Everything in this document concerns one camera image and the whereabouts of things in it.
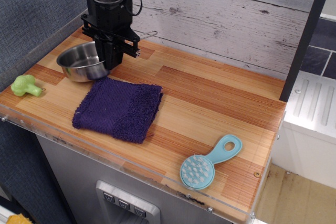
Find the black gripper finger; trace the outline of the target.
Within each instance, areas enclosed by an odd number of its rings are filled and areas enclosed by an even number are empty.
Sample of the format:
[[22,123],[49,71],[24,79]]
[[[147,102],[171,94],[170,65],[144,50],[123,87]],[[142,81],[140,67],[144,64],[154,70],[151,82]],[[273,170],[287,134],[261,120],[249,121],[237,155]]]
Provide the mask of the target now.
[[112,42],[104,42],[95,39],[95,47],[100,62],[103,62],[107,70],[112,70],[122,62],[123,52],[121,52]]

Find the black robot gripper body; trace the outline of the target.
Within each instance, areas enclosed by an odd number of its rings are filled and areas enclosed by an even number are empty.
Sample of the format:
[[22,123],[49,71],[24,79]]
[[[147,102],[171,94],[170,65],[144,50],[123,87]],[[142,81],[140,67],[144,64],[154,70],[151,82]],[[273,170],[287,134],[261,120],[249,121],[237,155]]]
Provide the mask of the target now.
[[112,42],[121,52],[138,57],[140,37],[131,29],[132,0],[91,0],[93,11],[83,14],[83,33],[93,40]]

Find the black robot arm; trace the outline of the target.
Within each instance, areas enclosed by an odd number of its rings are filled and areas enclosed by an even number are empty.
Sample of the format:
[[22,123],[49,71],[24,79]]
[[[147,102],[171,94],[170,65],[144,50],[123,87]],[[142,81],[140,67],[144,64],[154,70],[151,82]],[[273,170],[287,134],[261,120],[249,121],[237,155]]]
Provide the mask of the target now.
[[122,62],[124,54],[138,57],[140,37],[131,29],[133,0],[87,0],[83,33],[93,39],[100,61],[107,70]]

